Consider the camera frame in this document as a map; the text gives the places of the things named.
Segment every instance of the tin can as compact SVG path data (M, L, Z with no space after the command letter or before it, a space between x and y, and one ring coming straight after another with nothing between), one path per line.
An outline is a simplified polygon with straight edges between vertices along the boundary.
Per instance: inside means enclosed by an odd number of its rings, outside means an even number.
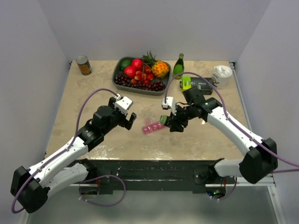
M93 70L90 66L87 56L82 55L76 58L76 63L79 66L82 75L89 75Z

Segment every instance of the pink object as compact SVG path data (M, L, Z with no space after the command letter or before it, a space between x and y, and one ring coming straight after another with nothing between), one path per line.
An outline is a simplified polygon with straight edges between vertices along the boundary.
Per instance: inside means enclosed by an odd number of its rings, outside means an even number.
M145 119L145 126L142 127L142 131L143 131L143 134L149 134L151 132L160 130L160 129L164 128L164 127L165 126L161 125L159 121L151 124L150 123L150 119L146 118Z

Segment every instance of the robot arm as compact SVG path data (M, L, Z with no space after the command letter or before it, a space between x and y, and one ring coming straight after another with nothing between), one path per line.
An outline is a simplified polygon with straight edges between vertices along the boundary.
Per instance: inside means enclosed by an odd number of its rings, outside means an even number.
M213 180L221 176L242 176L248 182L255 184L278 166L277 158L262 150L256 143L249 139L239 128L235 127L225 116L220 102L214 98L205 100L197 87L184 91L184 97L188 106L181 107L176 104L174 98L167 97L166 103L163 99L162 108L171 109L170 116L162 116L160 122L170 128L171 132L183 132L188 125L188 120L193 118L203 119L218 128L225 134L241 151L243 159L226 160L219 159L210 166L207 178ZM252 133L229 113L229 118L242 130L250 134L252 138L266 146L272 152L277 153L276 143L268 138Z
M67 151L63 152L71 144L73 138L38 164L28 169L21 166L15 170L11 186L13 196L16 196L30 175L39 170L18 197L18 201L28 213L38 210L50 196L70 184L96 177L97 169L88 160L82 160L69 168L66 167L99 145L104 140L104 136L113 128L121 126L130 130L136 119L136 114L132 113L130 119L126 120L132 104L129 98L119 94L110 98L108 105L100 106L93 114L93 118L79 129L78 136Z

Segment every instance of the green bottle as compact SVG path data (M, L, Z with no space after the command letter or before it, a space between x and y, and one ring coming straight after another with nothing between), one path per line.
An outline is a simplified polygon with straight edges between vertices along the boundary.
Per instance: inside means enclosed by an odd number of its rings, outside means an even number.
M173 76L176 76L177 74L184 72L185 68L184 68L183 58L184 58L184 54L182 54L182 53L179 54L178 60L177 60L176 64L174 65L174 68L173 68ZM178 77L176 77L176 79L181 79L182 76L183 75L178 76Z

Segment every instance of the green bottle cap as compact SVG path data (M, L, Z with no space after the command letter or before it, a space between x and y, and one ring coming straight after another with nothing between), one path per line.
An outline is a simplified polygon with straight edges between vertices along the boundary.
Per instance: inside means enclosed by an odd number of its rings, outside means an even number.
M161 115L160 124L165 125L166 121L167 121L167 115Z

